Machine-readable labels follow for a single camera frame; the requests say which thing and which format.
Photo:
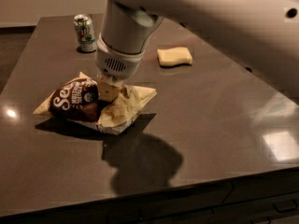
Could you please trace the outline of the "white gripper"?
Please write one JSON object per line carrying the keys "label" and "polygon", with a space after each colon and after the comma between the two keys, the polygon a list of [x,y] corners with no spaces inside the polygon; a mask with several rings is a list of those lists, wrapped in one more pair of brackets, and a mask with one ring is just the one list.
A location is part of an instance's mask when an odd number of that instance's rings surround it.
{"label": "white gripper", "polygon": [[116,37],[108,40],[99,35],[95,62],[101,75],[97,79],[99,98],[112,102],[120,93],[123,81],[118,78],[132,77],[144,56],[144,43],[129,38]]}

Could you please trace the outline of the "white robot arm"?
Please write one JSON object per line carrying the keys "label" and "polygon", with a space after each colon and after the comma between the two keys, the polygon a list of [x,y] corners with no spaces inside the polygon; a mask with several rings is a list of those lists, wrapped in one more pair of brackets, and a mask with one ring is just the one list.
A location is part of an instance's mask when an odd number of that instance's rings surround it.
{"label": "white robot arm", "polygon": [[108,77],[131,77],[168,18],[298,101],[298,11],[298,0],[107,0],[96,64]]}

